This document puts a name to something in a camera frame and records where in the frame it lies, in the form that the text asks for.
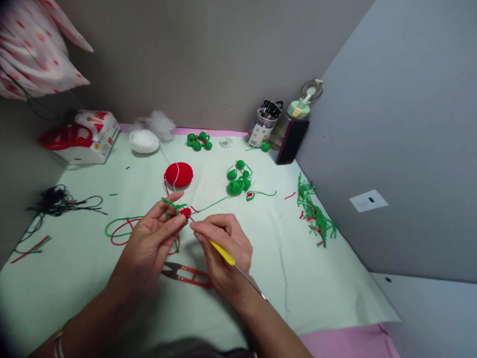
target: crochet hook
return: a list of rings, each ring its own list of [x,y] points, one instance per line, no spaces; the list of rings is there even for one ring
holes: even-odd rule
[[[207,238],[207,240],[209,240],[209,242],[212,244],[213,247],[215,247],[215,249],[219,252],[219,254],[224,258],[224,260],[230,265],[230,266],[235,266],[235,268],[241,273],[241,275],[243,277],[245,277],[245,279],[248,281],[248,283],[251,284],[251,286],[258,292],[260,293],[260,296],[262,296],[262,298],[268,302],[268,298],[267,296],[265,296],[263,294],[262,291],[260,291],[260,288],[258,288],[251,280],[250,278],[248,278],[248,275],[246,275],[238,266],[237,266],[237,263],[235,262],[235,259],[232,257],[232,255],[230,255],[227,251],[225,251],[225,249],[223,247],[221,247],[220,245],[217,245],[215,242],[213,242],[211,239]]]

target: black phone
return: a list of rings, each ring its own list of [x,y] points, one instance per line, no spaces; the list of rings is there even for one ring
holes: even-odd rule
[[[278,165],[290,164],[295,159],[309,125],[309,121],[298,119],[291,120],[288,123],[282,146],[278,152],[276,161]]]

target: finger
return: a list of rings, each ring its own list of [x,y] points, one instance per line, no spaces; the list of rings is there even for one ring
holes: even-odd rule
[[[165,199],[168,201],[176,201],[182,198],[184,195],[183,191],[176,191],[166,197]],[[160,200],[158,201],[151,210],[144,216],[145,218],[150,218],[150,219],[159,219],[162,214],[170,207],[169,204],[165,203],[164,201]]]
[[[202,249],[204,250],[205,258],[207,259],[207,265],[209,266],[209,271],[214,269],[219,269],[221,266],[224,266],[224,259],[220,256],[217,250],[212,246],[212,244],[199,233],[194,233],[194,236],[199,240]]]
[[[220,227],[205,221],[196,221],[190,223],[190,228],[205,238],[212,240],[217,245],[222,246],[232,257],[240,253],[238,244]]]
[[[233,214],[210,215],[204,221],[225,228],[229,235],[232,233],[232,229],[243,232],[242,227],[238,223],[239,221]]]
[[[182,229],[186,223],[187,219],[182,214],[173,217],[146,238],[148,241],[147,245],[158,246],[162,241],[174,234],[177,230]]]
[[[154,268],[156,271],[162,270],[165,260],[167,259],[167,254],[169,253],[170,248],[172,247],[176,238],[177,236],[171,235],[159,245],[158,253],[156,255],[156,261],[154,262]]]
[[[176,216],[176,212],[175,212],[175,209],[170,206],[165,212],[164,214],[162,214],[159,218],[159,222],[161,223],[165,223],[167,220],[169,220],[170,218]]]

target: red yarn ball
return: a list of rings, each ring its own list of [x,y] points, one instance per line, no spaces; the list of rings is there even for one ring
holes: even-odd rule
[[[178,165],[179,165],[179,176],[177,176]],[[167,168],[164,174],[165,179],[170,185],[174,186],[174,181],[175,181],[176,187],[189,185],[190,182],[192,181],[193,176],[194,176],[194,172],[192,171],[192,168],[190,167],[190,165],[188,165],[187,163],[171,164],[169,168]]]

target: wall plate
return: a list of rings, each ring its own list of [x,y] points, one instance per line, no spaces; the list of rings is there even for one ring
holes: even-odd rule
[[[350,198],[350,201],[353,203],[354,207],[356,208],[356,210],[358,210],[358,212],[388,206],[388,203],[383,199],[383,197],[378,193],[377,190],[371,190],[364,194],[352,197]]]

